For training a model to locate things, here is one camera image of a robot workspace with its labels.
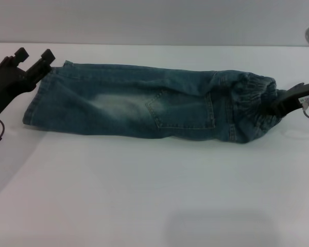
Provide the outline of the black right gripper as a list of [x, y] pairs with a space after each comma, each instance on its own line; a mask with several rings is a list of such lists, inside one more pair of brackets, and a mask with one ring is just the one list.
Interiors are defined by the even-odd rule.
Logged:
[[287, 114], [302, 108], [302, 103], [309, 99], [309, 84], [300, 83], [277, 98], [267, 109], [266, 114], [283, 118]]

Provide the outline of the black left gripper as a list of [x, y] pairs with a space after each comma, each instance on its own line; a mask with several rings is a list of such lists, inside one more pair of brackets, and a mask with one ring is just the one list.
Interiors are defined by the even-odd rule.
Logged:
[[22, 93], [31, 92], [36, 84], [52, 69], [56, 59], [50, 49], [27, 71], [18, 68], [29, 57], [25, 48], [19, 48], [13, 56], [6, 56], [0, 63], [0, 113]]

